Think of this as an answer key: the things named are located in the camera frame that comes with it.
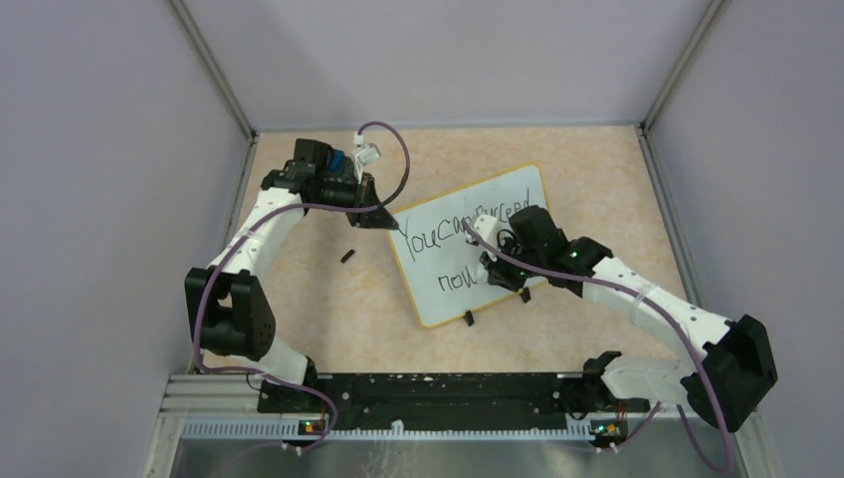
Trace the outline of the black marker cap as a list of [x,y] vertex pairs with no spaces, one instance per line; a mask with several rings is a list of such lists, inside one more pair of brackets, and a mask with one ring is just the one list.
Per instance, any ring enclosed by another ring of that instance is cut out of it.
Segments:
[[341,257],[341,259],[340,259],[340,263],[341,263],[341,264],[346,263],[346,262],[347,262],[347,261],[348,261],[348,260],[349,260],[349,259],[350,259],[350,258],[351,258],[354,254],[355,254],[355,252],[356,252],[356,251],[355,251],[354,249],[350,249],[350,250],[348,250],[348,251],[347,251],[347,252],[346,252],[346,253],[345,253],[345,254]]

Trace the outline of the yellow framed whiteboard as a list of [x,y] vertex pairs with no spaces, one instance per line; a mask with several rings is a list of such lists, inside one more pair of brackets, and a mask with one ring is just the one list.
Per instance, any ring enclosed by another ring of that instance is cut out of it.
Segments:
[[540,168],[526,164],[393,214],[398,228],[390,241],[423,327],[462,319],[512,294],[487,283],[480,272],[484,249],[466,242],[463,223],[488,215],[506,224],[531,205],[547,202]]

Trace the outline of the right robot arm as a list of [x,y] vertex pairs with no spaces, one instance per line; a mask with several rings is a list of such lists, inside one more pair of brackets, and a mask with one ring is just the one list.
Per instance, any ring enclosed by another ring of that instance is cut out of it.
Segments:
[[569,239],[549,212],[532,205],[508,221],[479,215],[466,240],[481,250],[479,271],[491,286],[520,291],[531,278],[605,306],[656,338],[677,359],[607,352],[583,367],[586,402],[609,410],[621,399],[691,408],[709,425],[738,431],[778,380],[765,325],[751,315],[729,319],[666,291],[606,246]]

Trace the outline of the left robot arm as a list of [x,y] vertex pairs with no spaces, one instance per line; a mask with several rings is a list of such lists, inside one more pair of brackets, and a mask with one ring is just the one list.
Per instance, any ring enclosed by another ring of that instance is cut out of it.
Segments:
[[312,210],[340,212],[355,228],[395,230],[365,165],[378,158],[359,140],[352,155],[308,138],[291,159],[262,180],[252,212],[224,251],[184,281],[196,367],[264,379],[295,411],[327,407],[313,362],[277,338],[277,321],[262,281],[295,226]]

